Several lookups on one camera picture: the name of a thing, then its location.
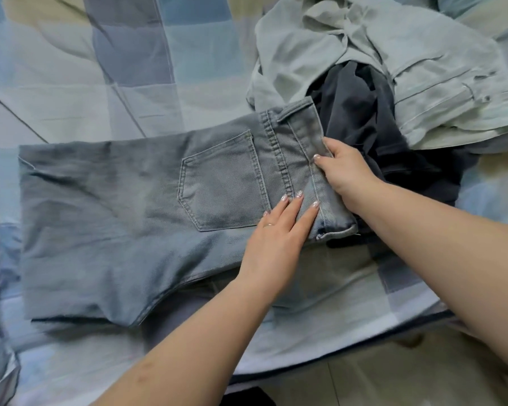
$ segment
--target hand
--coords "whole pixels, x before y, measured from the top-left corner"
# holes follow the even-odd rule
[[[325,172],[329,184],[342,197],[346,207],[359,214],[362,196],[384,182],[373,174],[357,149],[332,138],[323,141],[335,157],[315,155],[314,163]]]
[[[290,202],[285,195],[277,206],[266,212],[254,230],[235,281],[256,287],[273,302],[295,273],[299,252],[318,214],[318,202],[296,222],[303,203],[300,191]]]

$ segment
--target floor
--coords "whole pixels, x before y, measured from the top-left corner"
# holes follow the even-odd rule
[[[318,363],[262,389],[277,406],[508,405],[507,385],[486,370],[476,346],[444,328],[426,334],[415,348],[388,343]]]

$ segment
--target left hand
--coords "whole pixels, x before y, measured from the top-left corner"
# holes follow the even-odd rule
[[[318,202],[296,222],[303,203],[300,191],[290,202],[282,197],[277,206],[265,213],[252,233],[236,281],[267,293],[273,302],[295,273],[299,252],[318,214]]]

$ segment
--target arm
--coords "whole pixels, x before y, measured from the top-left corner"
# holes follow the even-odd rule
[[[508,225],[386,184],[357,150],[325,143],[335,158],[315,162],[347,207],[508,362]]]
[[[217,405],[271,303],[291,280],[318,213],[302,193],[264,214],[239,275],[127,371],[94,405]]]

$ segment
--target forearm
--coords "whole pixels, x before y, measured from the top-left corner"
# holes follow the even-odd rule
[[[508,362],[508,225],[380,183],[362,216]]]
[[[192,315],[96,403],[216,405],[273,297],[233,281]]]

